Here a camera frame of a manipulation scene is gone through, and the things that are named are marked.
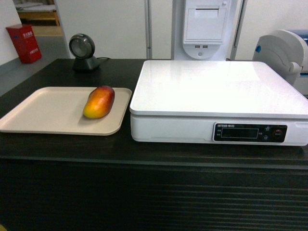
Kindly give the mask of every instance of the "beige tray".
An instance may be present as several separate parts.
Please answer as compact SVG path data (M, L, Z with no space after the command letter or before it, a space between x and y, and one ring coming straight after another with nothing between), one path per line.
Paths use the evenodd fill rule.
M117 132L131 97L131 90L114 88L110 113L99 119L83 116L89 94L95 88L41 88L0 119L1 132L56 133L107 136Z

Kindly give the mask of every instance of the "white scale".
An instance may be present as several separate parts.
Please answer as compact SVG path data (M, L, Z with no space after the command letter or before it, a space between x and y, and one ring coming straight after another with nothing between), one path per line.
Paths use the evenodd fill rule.
M260 62L146 61L130 112L136 141L308 144L308 100Z

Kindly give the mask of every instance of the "fire extinguisher box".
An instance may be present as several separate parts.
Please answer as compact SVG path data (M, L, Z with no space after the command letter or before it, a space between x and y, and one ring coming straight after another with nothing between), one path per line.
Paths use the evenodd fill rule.
M33 63L42 57L31 25L17 24L6 29L22 63Z

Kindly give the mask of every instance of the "floor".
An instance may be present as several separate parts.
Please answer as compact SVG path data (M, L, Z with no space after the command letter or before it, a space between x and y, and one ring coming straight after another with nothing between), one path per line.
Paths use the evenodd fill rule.
M0 76L0 96L23 82L52 61L58 58L69 58L66 51L61 27L35 26L33 32L42 53L42 58L31 64L22 64Z

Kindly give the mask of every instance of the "digital display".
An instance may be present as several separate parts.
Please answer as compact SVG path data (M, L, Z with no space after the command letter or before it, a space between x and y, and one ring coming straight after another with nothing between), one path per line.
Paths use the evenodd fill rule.
M248 138L256 139L258 137L257 128L223 128L221 131L222 138Z

